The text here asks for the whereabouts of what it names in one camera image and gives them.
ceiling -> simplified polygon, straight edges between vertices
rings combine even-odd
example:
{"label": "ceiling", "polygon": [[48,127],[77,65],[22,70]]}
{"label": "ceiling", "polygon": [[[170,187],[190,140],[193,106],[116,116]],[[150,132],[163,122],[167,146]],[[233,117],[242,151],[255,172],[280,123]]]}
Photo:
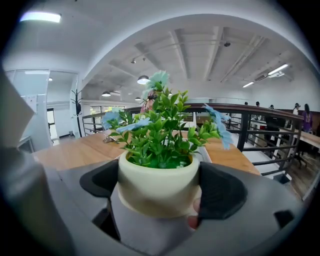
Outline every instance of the ceiling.
{"label": "ceiling", "polygon": [[196,85],[197,97],[212,97],[208,87],[250,90],[243,86],[284,63],[290,67],[283,72],[293,79],[294,70],[302,69],[304,63],[303,56],[285,40],[196,22],[148,33],[114,55],[83,89],[88,99],[97,99],[105,90],[117,90],[121,91],[121,99],[113,97],[115,100],[133,102],[144,89],[137,83],[138,77],[159,70],[170,74],[171,88],[183,90]]}
{"label": "ceiling", "polygon": [[[179,1],[175,2],[176,7],[171,9],[179,13]],[[171,3],[173,1],[166,1],[168,6]],[[112,31],[121,20],[129,20],[138,9],[148,10],[158,4],[161,5],[150,0],[38,1],[31,10],[60,13],[61,22],[21,22],[9,46],[17,52],[37,50],[77,57],[90,67],[95,52],[113,37]],[[128,38],[92,69],[92,75],[87,75],[83,97],[105,100],[102,92],[117,90],[121,92],[120,97],[113,95],[107,99],[135,103],[135,97],[144,89],[137,83],[138,77],[151,76],[158,70],[170,73],[171,88],[188,89],[191,97],[211,97],[214,88],[247,92],[251,86],[242,86],[263,72],[289,63],[285,73],[288,79],[294,79],[295,70],[303,69],[306,63],[304,56],[288,41],[270,36],[266,30],[253,29],[253,22],[242,20],[240,24],[241,20],[234,17],[214,14],[183,18],[183,22],[167,19],[155,23],[136,32],[134,35],[138,36],[132,35],[133,38],[128,33]],[[141,22],[143,17],[139,15],[135,19]]]}

white pot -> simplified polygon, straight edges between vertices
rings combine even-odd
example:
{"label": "white pot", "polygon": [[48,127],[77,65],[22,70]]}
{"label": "white pot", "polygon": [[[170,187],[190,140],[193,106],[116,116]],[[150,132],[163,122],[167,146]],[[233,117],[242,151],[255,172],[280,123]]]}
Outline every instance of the white pot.
{"label": "white pot", "polygon": [[199,190],[199,160],[183,168],[156,169],[119,159],[118,191],[129,209],[155,218],[174,218],[187,214]]}

fingers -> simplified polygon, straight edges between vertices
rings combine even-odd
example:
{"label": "fingers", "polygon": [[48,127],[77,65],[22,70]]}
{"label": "fingers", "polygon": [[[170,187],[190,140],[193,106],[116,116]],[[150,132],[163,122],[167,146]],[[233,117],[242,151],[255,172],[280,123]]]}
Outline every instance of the fingers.
{"label": "fingers", "polygon": [[197,216],[188,216],[187,218],[188,225],[192,229],[197,229],[198,227],[198,217]]}
{"label": "fingers", "polygon": [[198,213],[200,210],[200,200],[201,198],[197,198],[193,201],[193,209]]}
{"label": "fingers", "polygon": [[[193,201],[193,209],[198,213],[200,210],[200,198],[197,198],[196,200]],[[197,229],[198,227],[198,216],[188,216],[187,218],[188,225],[192,229]]]}

fluorescent light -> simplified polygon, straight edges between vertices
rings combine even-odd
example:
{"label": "fluorescent light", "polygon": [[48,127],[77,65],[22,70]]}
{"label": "fluorescent light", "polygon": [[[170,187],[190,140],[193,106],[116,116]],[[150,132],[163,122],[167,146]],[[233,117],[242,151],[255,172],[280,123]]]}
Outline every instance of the fluorescent light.
{"label": "fluorescent light", "polygon": [[49,71],[45,70],[27,70],[24,73],[26,75],[49,75]]}
{"label": "fluorescent light", "polygon": [[242,87],[245,88],[245,87],[250,86],[250,85],[252,85],[252,84],[254,84],[254,82],[250,82],[250,83],[248,83],[248,84],[246,84],[246,85],[244,85],[244,86],[242,86]]}
{"label": "fluorescent light", "polygon": [[274,74],[274,73],[276,73],[276,72],[278,72],[278,71],[280,71],[280,70],[283,70],[283,69],[285,69],[285,68],[288,67],[288,66],[289,66],[288,64],[283,64],[282,66],[280,66],[280,67],[276,68],[275,70],[269,72],[269,73],[268,73],[268,76],[270,76],[270,75],[272,75],[272,74]]}
{"label": "fluorescent light", "polygon": [[109,96],[111,96],[111,94],[110,94],[110,92],[108,92],[108,91],[106,90],[106,91],[104,91],[104,92],[102,93],[102,96],[103,96],[103,97],[109,97]]}
{"label": "fluorescent light", "polygon": [[48,22],[60,22],[61,15],[43,11],[28,11],[22,15],[20,21],[48,21]]}
{"label": "fluorescent light", "polygon": [[110,91],[110,94],[113,96],[119,96],[120,97],[120,92],[119,91]]}
{"label": "fluorescent light", "polygon": [[141,76],[139,76],[139,78],[138,78],[138,84],[140,84],[140,85],[145,85],[147,82],[149,82],[150,80],[149,80],[149,77],[147,76],[147,75],[141,75]]}

wooden floor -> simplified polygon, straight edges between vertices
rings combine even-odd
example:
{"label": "wooden floor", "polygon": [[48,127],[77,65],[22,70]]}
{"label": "wooden floor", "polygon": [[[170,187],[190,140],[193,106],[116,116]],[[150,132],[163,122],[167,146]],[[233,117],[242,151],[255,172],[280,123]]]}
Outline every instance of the wooden floor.
{"label": "wooden floor", "polygon": [[302,166],[300,167],[299,162],[294,159],[293,164],[288,171],[288,174],[292,177],[292,181],[289,184],[289,189],[300,200],[311,186],[317,173],[320,171],[319,155],[314,157],[313,155],[304,153],[302,157],[307,161],[307,166],[302,163]]}

